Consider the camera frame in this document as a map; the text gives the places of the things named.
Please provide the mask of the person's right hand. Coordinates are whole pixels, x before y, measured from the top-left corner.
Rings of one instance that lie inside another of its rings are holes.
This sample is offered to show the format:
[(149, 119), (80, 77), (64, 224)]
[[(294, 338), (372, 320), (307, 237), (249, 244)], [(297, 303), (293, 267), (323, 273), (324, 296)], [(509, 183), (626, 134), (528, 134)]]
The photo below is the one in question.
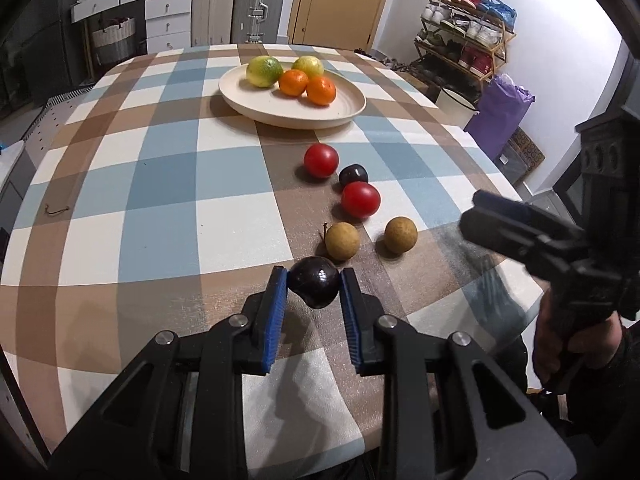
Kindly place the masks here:
[(560, 329), (563, 312), (549, 288), (540, 300), (534, 337), (533, 367), (541, 385), (557, 394), (567, 393), (580, 374), (612, 361), (623, 339), (623, 324), (613, 312), (606, 320), (576, 330)]

